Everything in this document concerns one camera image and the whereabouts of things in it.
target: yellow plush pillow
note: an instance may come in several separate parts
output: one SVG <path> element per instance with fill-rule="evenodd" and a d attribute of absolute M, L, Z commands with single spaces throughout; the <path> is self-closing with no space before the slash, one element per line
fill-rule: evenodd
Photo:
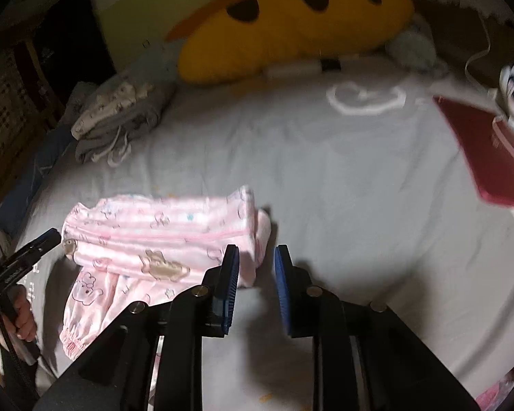
<path fill-rule="evenodd" d="M 276 62 L 370 51 L 399 34 L 413 11 L 411 0 L 243 0 L 192 33 L 179 75 L 220 83 Z"/>

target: pink folded clothing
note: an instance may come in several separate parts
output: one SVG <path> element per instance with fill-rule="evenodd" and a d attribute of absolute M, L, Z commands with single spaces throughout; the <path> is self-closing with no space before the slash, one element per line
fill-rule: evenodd
<path fill-rule="evenodd" d="M 241 187 L 222 198 L 116 196 L 77 204 L 62 245 L 82 266 L 64 309 L 60 339 L 74 360 L 133 301 L 171 301 L 240 249 L 238 285 L 250 287 L 270 236 L 270 219 Z"/>

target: red tablet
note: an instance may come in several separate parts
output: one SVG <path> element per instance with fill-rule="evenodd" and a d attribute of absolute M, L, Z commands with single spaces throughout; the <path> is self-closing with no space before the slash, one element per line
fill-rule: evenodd
<path fill-rule="evenodd" d="M 483 200 L 514 207 L 514 133 L 495 114 L 434 96 L 463 149 Z"/>

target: gray bed sheet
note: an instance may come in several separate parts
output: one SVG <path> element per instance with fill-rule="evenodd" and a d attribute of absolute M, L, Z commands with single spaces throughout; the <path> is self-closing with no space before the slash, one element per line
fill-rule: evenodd
<path fill-rule="evenodd" d="M 406 104 L 343 116 L 326 90 L 347 80 L 379 98 L 399 85 Z M 311 408 L 311 342 L 284 335 L 276 244 L 287 244 L 294 262 L 342 299 L 386 301 L 477 396 L 514 365 L 514 219 L 478 198 L 435 93 L 489 104 L 452 76 L 433 82 L 382 57 L 339 74 L 181 91 L 119 168 L 79 165 L 71 147 L 33 204 L 19 246 L 60 229 L 77 202 L 227 195 L 248 184 L 269 210 L 273 234 L 255 287 L 238 293 L 229 336 L 203 342 L 205 410 Z M 57 374 L 70 363 L 59 332 L 77 273 L 58 247 L 24 280 Z"/>

